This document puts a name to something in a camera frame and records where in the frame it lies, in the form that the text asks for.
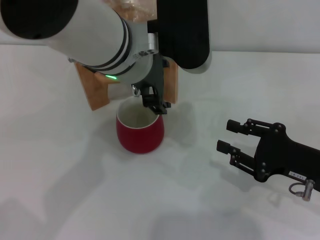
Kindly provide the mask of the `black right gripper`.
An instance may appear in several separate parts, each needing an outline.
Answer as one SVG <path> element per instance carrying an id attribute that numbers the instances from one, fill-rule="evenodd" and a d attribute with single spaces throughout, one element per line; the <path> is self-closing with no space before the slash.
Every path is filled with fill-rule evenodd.
<path id="1" fill-rule="evenodd" d="M 283 124 L 251 118 L 241 124 L 229 119 L 226 129 L 236 134 L 260 137 L 254 158 L 218 140 L 216 150 L 230 155 L 230 165 L 254 176 L 260 183 L 266 182 L 273 175 L 283 175 L 301 183 L 312 180 L 314 190 L 320 190 L 320 151 L 291 140 Z"/>

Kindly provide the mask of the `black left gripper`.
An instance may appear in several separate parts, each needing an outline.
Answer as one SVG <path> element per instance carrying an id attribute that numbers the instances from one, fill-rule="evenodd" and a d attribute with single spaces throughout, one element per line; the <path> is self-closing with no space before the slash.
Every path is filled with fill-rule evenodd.
<path id="1" fill-rule="evenodd" d="M 164 100 L 164 68 L 167 61 L 162 55 L 153 55 L 149 73 L 134 84 L 140 90 L 142 103 L 156 115 L 166 115 L 171 103 Z"/>

